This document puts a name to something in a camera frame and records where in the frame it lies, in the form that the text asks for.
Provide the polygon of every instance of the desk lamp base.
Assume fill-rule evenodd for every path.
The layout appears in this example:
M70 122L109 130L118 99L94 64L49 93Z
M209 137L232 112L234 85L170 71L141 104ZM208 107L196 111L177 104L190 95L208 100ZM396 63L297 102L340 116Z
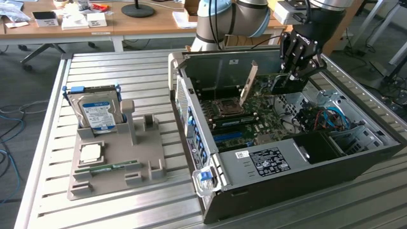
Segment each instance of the desk lamp base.
M132 18L145 18L154 13L154 10L146 5L140 4L138 8L136 8L136 5L130 4L121 7L121 13Z

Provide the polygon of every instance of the blue hard drive label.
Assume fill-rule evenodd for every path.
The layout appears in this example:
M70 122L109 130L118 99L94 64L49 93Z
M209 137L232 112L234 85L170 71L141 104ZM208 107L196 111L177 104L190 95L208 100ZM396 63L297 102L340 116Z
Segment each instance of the blue hard drive label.
M261 177L289 170L289 165L277 147L249 153Z
M108 131L114 127L114 117L108 112L109 102L88 103L81 106L92 129Z

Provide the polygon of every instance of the aluminum slotted table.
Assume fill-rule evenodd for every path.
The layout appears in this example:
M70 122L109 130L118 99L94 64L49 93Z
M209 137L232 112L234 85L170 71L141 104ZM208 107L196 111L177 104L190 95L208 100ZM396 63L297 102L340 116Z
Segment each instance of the aluminum slotted table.
M407 151L375 165L352 182L268 208L201 223L200 205L168 97L168 54L180 50L74 54L61 60L14 228L397 228L407 224ZM349 90L407 136L405 123L328 61ZM321 89L329 83L313 78ZM61 86L118 83L133 99L133 118L153 113L160 122L168 180L146 187L74 201L66 199L77 119Z

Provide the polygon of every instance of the hard drive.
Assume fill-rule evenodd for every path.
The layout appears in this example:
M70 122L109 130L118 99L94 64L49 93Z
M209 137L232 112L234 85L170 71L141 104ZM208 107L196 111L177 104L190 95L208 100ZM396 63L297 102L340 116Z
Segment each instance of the hard drive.
M117 85L77 86L69 91L64 87L62 90L81 128L92 128L93 133L101 134L110 132L116 124L124 122Z

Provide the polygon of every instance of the gray carpet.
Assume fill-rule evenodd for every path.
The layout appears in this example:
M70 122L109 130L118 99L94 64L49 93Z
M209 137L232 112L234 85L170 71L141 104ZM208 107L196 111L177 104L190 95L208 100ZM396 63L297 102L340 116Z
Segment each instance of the gray carpet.
M361 24L365 14L353 19L352 25L349 27L349 32L357 30L357 26ZM367 30L364 38L367 37L371 30ZM404 32L395 28L387 28L385 35L380 37L375 44L376 53L368 52L364 59L375 60L380 62L384 66L387 61L391 59L392 55L396 53L404 42L407 41L407 35ZM364 39L356 46L364 45ZM182 48L184 45L192 44L193 38L173 38L173 39L154 39L138 40L136 43L128 42L133 46L133 49L169 49L169 48ZM92 49L88 47L86 43L73 43L62 44L61 48L69 53L88 53L88 52L112 52L113 47L110 42L96 42L97 48ZM34 49L37 45L28 45L30 49ZM28 52L22 52L17 49L17 46L9 46L5 54L0 55L0 107L9 104L26 104L37 100L44 100L49 98L52 85L54 81L54 74L58 66L60 54L54 49L48 49L38 57L36 57L29 64L33 66L33 71L26 73L20 66L18 61L24 58ZM349 70L353 67L363 64L361 61L351 58L341 52L335 52L331 55L333 61L340 65L344 70ZM371 77L373 74L369 71L369 66L356 69L351 75L356 77ZM42 109L41 106L36 106L33 109ZM9 117L20 117L21 114L16 113L9 115ZM10 153L13 154L18 171L21 174L21 188L13 199L18 199L22 196L24 185L28 177L28 172L30 168L30 161L36 149L37 139L40 136L41 124L44 119L44 113L29 114L25 116L25 129L22 133L6 142ZM12 126L14 121L6 121L0 119L0 134L2 134ZM0 165L0 171L5 168L5 163ZM16 175L13 169L9 168L6 174L0 178L0 199L5 198L16 187ZM0 228L10 229L13 228L14 217L17 214L20 202L5 203L0 205Z

